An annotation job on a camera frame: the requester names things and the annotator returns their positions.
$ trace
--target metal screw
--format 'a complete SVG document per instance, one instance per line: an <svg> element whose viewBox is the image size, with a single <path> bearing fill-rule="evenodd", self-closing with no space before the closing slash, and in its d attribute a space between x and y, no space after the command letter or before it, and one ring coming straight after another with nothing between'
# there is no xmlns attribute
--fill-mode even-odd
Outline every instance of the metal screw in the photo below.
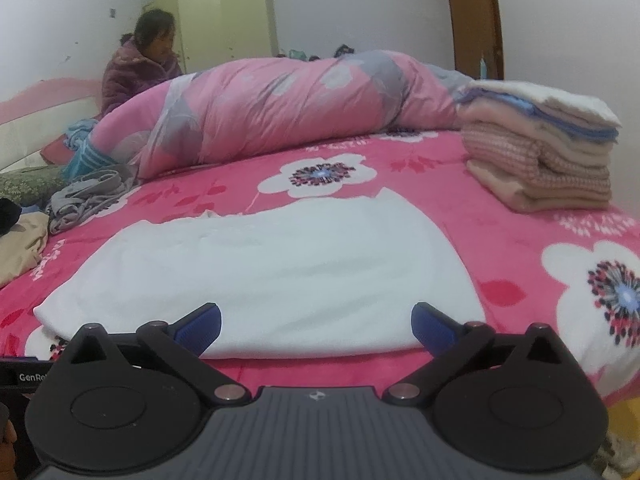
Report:
<svg viewBox="0 0 640 480"><path fill-rule="evenodd" d="M213 393L222 400L238 400L242 399L245 391L240 384L223 384L218 386Z"/></svg>
<svg viewBox="0 0 640 480"><path fill-rule="evenodd" d="M415 384L398 383L389 388L389 394L396 399L415 399L420 395L420 388Z"/></svg>

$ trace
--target bed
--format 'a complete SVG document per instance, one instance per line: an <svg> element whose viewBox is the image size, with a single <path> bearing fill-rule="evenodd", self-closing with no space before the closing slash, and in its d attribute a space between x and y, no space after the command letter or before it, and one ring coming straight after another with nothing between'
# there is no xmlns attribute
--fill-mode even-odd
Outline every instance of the bed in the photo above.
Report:
<svg viewBox="0 0 640 480"><path fill-rule="evenodd" d="M40 150L70 124L97 114L99 99L99 81L60 78L41 81L1 102L0 173L44 166Z"/></svg>
<svg viewBox="0 0 640 480"><path fill-rule="evenodd" d="M625 286L638 290L640 226L615 209L510 212L466 172L461 137L450 131L321 142L147 182L82 226L51 237L40 265L0 290L0 351L55 359L66 341L41 326L34 308L108 240L137 222L167 224L212 214L233 218L305 199L388 193L432 222L460 257L481 305L480 311L464 311L463 316L483 316L501 332L549 323L607 404L638 395L638 316L617 317L615 301L617 293L628 292ZM445 285L454 291L463 283ZM600 298L609 304L601 304ZM408 312L411 306L402 308ZM613 314L606 316L609 307ZM372 384L381 392L430 360L415 343L400 346L395 351L380 347L375 353L363 346L351 356L274 359L267 354L209 362L254 393L264 384Z"/></svg>

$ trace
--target woman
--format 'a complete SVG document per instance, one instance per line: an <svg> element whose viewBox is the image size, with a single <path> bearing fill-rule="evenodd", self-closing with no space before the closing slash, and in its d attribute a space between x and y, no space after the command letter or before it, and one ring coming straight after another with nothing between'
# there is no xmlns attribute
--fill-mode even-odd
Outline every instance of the woman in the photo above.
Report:
<svg viewBox="0 0 640 480"><path fill-rule="evenodd" d="M161 9L148 10L125 34L102 78L102 110L98 119L145 90L182 75L172 50L175 19Z"/></svg>

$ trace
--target white wall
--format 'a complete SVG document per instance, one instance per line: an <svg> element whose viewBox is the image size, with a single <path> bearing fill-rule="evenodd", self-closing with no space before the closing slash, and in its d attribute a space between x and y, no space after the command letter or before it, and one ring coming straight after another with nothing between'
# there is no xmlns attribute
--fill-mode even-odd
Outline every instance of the white wall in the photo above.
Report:
<svg viewBox="0 0 640 480"><path fill-rule="evenodd" d="M100 79L148 1L0 0L0 101L40 80Z"/></svg>
<svg viewBox="0 0 640 480"><path fill-rule="evenodd" d="M274 0L274 6L284 51L330 57L346 43L453 68L449 0Z"/></svg>
<svg viewBox="0 0 640 480"><path fill-rule="evenodd" d="M605 100L624 128L614 203L640 216L640 0L498 0L505 77Z"/></svg>

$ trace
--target blue gripper pad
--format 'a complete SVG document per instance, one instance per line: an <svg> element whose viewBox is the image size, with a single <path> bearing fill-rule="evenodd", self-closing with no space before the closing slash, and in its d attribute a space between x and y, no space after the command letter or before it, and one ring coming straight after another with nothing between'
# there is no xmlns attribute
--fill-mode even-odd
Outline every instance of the blue gripper pad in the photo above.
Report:
<svg viewBox="0 0 640 480"><path fill-rule="evenodd" d="M425 350L436 357L458 342L463 327L429 303L417 303L411 311L411 330Z"/></svg>
<svg viewBox="0 0 640 480"><path fill-rule="evenodd" d="M215 303L206 303L170 328L175 342L200 356L220 335L222 314Z"/></svg>

